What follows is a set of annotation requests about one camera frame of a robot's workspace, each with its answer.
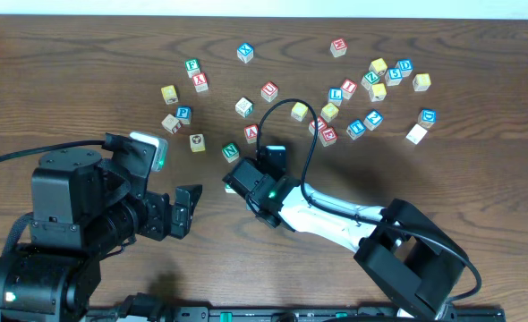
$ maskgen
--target yellow block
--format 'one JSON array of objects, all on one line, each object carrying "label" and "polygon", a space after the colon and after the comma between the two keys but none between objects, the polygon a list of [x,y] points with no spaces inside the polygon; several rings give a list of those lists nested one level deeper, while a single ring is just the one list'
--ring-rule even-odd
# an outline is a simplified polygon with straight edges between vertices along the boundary
[{"label": "yellow block", "polygon": [[162,89],[160,89],[161,93],[163,93],[163,98],[165,99],[165,103],[167,104],[173,104],[178,102],[178,96],[176,95],[176,90],[174,85],[166,86]]}]

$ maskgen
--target letter on block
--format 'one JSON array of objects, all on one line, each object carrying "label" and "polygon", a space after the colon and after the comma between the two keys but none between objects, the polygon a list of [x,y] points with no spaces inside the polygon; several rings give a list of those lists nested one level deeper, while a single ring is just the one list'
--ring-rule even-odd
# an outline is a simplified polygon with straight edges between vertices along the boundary
[{"label": "letter on block", "polygon": [[345,40],[343,38],[332,41],[332,45],[329,47],[329,51],[334,57],[345,55],[346,50],[347,44],[345,43]]},{"label": "letter on block", "polygon": [[413,89],[415,91],[424,91],[431,86],[431,78],[429,74],[417,74],[413,79]]},{"label": "letter on block", "polygon": [[[328,123],[326,123],[326,121],[324,121],[321,116],[318,117],[318,133],[321,133],[327,127]],[[314,135],[314,132],[316,130],[316,123],[314,122],[314,120],[311,120],[310,125],[308,126],[308,130],[310,131],[311,135]]]},{"label": "letter on block", "polygon": [[278,96],[278,87],[269,81],[262,88],[262,97],[264,97],[264,99],[270,103],[274,100],[274,98],[276,98],[276,96]]},{"label": "letter on block", "polygon": [[417,120],[417,123],[426,129],[430,129],[436,121],[437,113],[433,110],[424,109],[421,113],[419,113],[419,119]]},{"label": "letter on block", "polygon": [[166,86],[160,89],[160,92],[163,93],[163,99],[167,105],[178,102],[175,85]]},{"label": "letter on block", "polygon": [[230,143],[222,148],[222,154],[225,156],[226,161],[231,163],[240,156],[240,152],[234,143]]},{"label": "letter on block", "polygon": [[403,76],[401,76],[401,72],[398,68],[389,68],[386,72],[386,84],[388,86],[395,86],[399,85],[401,82],[401,79],[403,79]]},{"label": "letter on block", "polygon": [[379,83],[379,76],[375,72],[368,72],[365,75],[363,75],[362,78],[362,86],[370,90],[371,86]]},{"label": "letter on block", "polygon": [[404,59],[404,60],[400,60],[399,62],[397,62],[396,68],[399,68],[399,70],[401,71],[402,77],[407,77],[411,75],[411,71],[413,70],[413,65],[411,64],[411,60]]},{"label": "letter on block", "polygon": [[182,124],[190,124],[192,119],[192,110],[188,106],[178,106],[176,108],[176,118],[181,121]]},{"label": "letter on block", "polygon": [[321,109],[321,117],[326,120],[326,122],[330,123],[333,119],[336,118],[337,114],[339,113],[339,108],[337,108],[334,104],[328,103],[324,108]]},{"label": "letter on block", "polygon": [[186,67],[186,72],[189,74],[189,78],[200,74],[200,64],[198,59],[189,59],[184,62],[184,66]]},{"label": "letter on block", "polygon": [[254,105],[246,97],[240,98],[238,103],[236,103],[236,113],[241,117],[246,117],[254,110]]},{"label": "letter on block", "polygon": [[375,84],[370,89],[371,102],[378,102],[383,100],[387,95],[386,86],[383,84]]},{"label": "letter on block", "polygon": [[361,137],[365,133],[365,126],[360,122],[360,120],[353,121],[348,127],[347,127],[347,134],[352,138],[352,140],[355,140],[359,137]]},{"label": "letter on block", "polygon": [[319,134],[319,140],[324,147],[330,146],[337,141],[337,134],[334,128],[327,128]]},{"label": "letter on block", "polygon": [[248,43],[243,43],[238,47],[236,54],[246,64],[254,57],[254,48]]},{"label": "letter on block", "polygon": [[292,117],[298,121],[303,121],[303,118],[308,114],[308,107],[302,103],[296,103],[292,107]]},{"label": "letter on block", "polygon": [[381,115],[378,111],[373,110],[365,117],[365,120],[363,120],[363,125],[370,129],[370,131],[373,131],[381,124],[382,121],[383,115]]},{"label": "letter on block", "polygon": [[171,134],[175,134],[182,126],[181,122],[172,114],[167,115],[161,125]]},{"label": "letter on block", "polygon": [[191,135],[191,150],[192,152],[201,152],[206,149],[204,146],[204,135],[193,134]]},{"label": "letter on block", "polygon": [[258,137],[258,125],[253,124],[244,128],[244,136],[248,144],[256,143]]},{"label": "letter on block", "polygon": [[344,92],[344,98],[350,99],[352,98],[353,93],[357,89],[357,84],[351,80],[344,80],[344,84],[342,84],[341,89]]},{"label": "letter on block", "polygon": [[209,90],[209,81],[207,80],[207,76],[204,74],[204,72],[192,76],[192,82],[194,82],[194,88],[196,89],[197,93]]}]

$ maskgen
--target toy block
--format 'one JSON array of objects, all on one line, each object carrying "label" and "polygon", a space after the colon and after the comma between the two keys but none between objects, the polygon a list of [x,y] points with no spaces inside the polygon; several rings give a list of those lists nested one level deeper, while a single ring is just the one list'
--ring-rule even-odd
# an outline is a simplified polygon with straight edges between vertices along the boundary
[{"label": "toy block", "polygon": [[401,82],[401,79],[403,79],[403,76],[401,76],[401,72],[398,68],[389,68],[386,72],[386,85],[388,86],[395,86],[399,85]]},{"label": "toy block", "polygon": [[236,193],[232,188],[230,188],[230,184],[225,183],[225,191],[226,193]]},{"label": "toy block", "polygon": [[167,105],[178,102],[175,85],[166,86],[160,89],[160,92],[163,93],[163,99]]},{"label": "toy block", "polygon": [[238,50],[236,50],[236,54],[238,55],[238,58],[246,64],[254,57],[254,48],[248,43],[243,43],[238,47]]},{"label": "toy block", "polygon": [[182,124],[189,125],[191,123],[192,119],[192,110],[188,106],[178,106],[176,108],[176,116],[179,121],[181,121]]},{"label": "toy block", "polygon": [[262,97],[270,103],[276,98],[276,96],[278,96],[278,87],[269,81],[262,88]]},{"label": "toy block", "polygon": [[194,88],[196,89],[197,93],[209,90],[209,81],[207,80],[207,76],[204,74],[204,72],[192,76],[192,82],[194,83]]},{"label": "toy block", "polygon": [[345,43],[345,40],[343,38],[332,41],[332,45],[329,47],[329,51],[334,57],[345,55],[346,50],[347,44]]},{"label": "toy block", "polygon": [[[327,127],[328,127],[328,123],[324,121],[324,119],[321,118],[321,116],[318,117],[318,133],[321,133]],[[312,135],[314,134],[316,130],[316,123],[314,122],[314,120],[311,120],[310,125],[308,126],[308,130],[311,132]]]},{"label": "toy block", "polygon": [[296,103],[292,107],[292,117],[298,121],[303,121],[303,118],[308,114],[308,107],[302,103]]},{"label": "toy block", "polygon": [[437,113],[429,109],[423,109],[422,112],[419,113],[419,119],[417,119],[417,123],[426,129],[430,129],[436,121]]},{"label": "toy block", "polygon": [[413,65],[411,64],[410,59],[404,59],[400,60],[396,64],[396,68],[399,68],[399,71],[401,71],[402,77],[407,77],[411,75],[411,71],[413,70]]},{"label": "toy block", "polygon": [[373,131],[381,124],[382,121],[383,115],[381,115],[378,111],[373,110],[365,117],[365,120],[363,120],[363,125],[370,129],[370,131]]},{"label": "toy block", "polygon": [[342,89],[329,89],[328,103],[340,106],[342,105],[342,100],[344,100],[344,92]]},{"label": "toy block", "polygon": [[375,72],[379,77],[381,77],[387,71],[387,64],[383,58],[376,59],[370,64],[370,71]]},{"label": "toy block", "polygon": [[337,134],[334,128],[327,128],[319,134],[319,140],[324,147],[330,146],[337,141]]},{"label": "toy block", "polygon": [[339,108],[337,108],[333,103],[328,103],[324,108],[321,109],[321,117],[330,123],[333,119],[336,118],[339,113]]},{"label": "toy block", "polygon": [[172,114],[167,115],[161,125],[171,134],[175,134],[182,126],[181,122]]},{"label": "toy block", "polygon": [[200,64],[198,59],[189,59],[184,62],[184,66],[186,67],[186,72],[189,74],[189,78],[200,74]]},{"label": "toy block", "polygon": [[413,142],[413,144],[418,144],[419,141],[423,139],[425,134],[427,134],[427,130],[425,130],[419,124],[415,124],[415,126],[409,131],[409,133],[407,133],[407,136],[405,138]]},{"label": "toy block", "polygon": [[370,89],[371,102],[382,101],[387,95],[386,86],[383,84],[375,84]]},{"label": "toy block", "polygon": [[246,97],[240,98],[238,103],[236,103],[236,113],[241,117],[246,117],[254,110],[254,104],[249,101]]},{"label": "toy block", "polygon": [[363,75],[362,78],[362,86],[370,90],[371,86],[379,83],[379,76],[375,72],[368,72],[365,75]]},{"label": "toy block", "polygon": [[258,137],[258,125],[253,124],[244,128],[244,136],[248,144],[256,143]]},{"label": "toy block", "polygon": [[231,163],[240,156],[240,151],[234,143],[230,143],[222,148],[222,154],[225,156],[226,161],[228,161],[228,163]]},{"label": "toy block", "polygon": [[206,149],[204,145],[204,135],[202,134],[193,134],[190,137],[191,139],[191,150],[192,152],[201,152]]},{"label": "toy block", "polygon": [[352,98],[353,93],[357,89],[357,84],[351,80],[344,80],[344,84],[342,84],[341,89],[344,92],[344,98],[350,99]]},{"label": "toy block", "polygon": [[415,91],[424,91],[431,86],[431,78],[429,74],[417,74],[413,79],[413,89]]},{"label": "toy block", "polygon": [[360,120],[355,120],[347,127],[347,134],[355,140],[361,137],[365,133],[365,126],[360,122]]}]

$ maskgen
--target wood grain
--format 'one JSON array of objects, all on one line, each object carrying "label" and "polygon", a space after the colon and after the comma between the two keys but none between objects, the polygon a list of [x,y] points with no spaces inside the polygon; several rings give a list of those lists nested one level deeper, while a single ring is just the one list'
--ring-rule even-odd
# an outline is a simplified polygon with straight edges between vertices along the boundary
[{"label": "wood grain", "polygon": [[[349,48],[335,59],[329,42],[339,37]],[[235,54],[244,41],[256,49],[249,64]],[[209,92],[195,92],[183,65],[190,57],[200,59]],[[0,16],[0,154],[147,131],[170,141],[151,190],[204,185],[190,235],[140,238],[104,261],[92,304],[136,292],[216,306],[387,301],[351,252],[254,220],[225,194],[221,178],[233,165],[220,152],[234,141],[244,156],[252,153],[243,127],[271,106],[260,97],[267,81],[280,88],[276,102],[298,97],[319,111],[330,87],[358,81],[379,57],[411,58],[416,72],[431,75],[430,89],[413,92],[411,76],[379,103],[358,89],[330,124],[337,144],[317,148],[309,182],[363,204],[411,201],[483,276],[482,291],[461,304],[501,306],[509,321],[528,321],[528,21]],[[176,109],[160,94],[170,84],[193,109],[192,125],[172,136],[160,126]],[[234,111],[240,97],[255,102],[245,120]],[[424,107],[436,109],[439,122],[415,147],[404,137]],[[347,124],[372,108],[383,124],[350,140]],[[287,106],[263,132],[266,142],[287,145],[293,174],[309,148],[307,129]],[[188,135],[199,132],[208,150],[192,154]],[[31,209],[37,159],[0,165],[0,251],[13,220]],[[456,291],[472,286],[465,272]]]}]

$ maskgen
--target white wall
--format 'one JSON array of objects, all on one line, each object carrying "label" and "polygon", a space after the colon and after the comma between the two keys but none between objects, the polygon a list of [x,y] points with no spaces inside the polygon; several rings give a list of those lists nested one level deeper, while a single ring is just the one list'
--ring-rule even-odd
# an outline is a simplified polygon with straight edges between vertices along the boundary
[{"label": "white wall", "polygon": [[528,19],[528,0],[0,0],[0,13]]}]

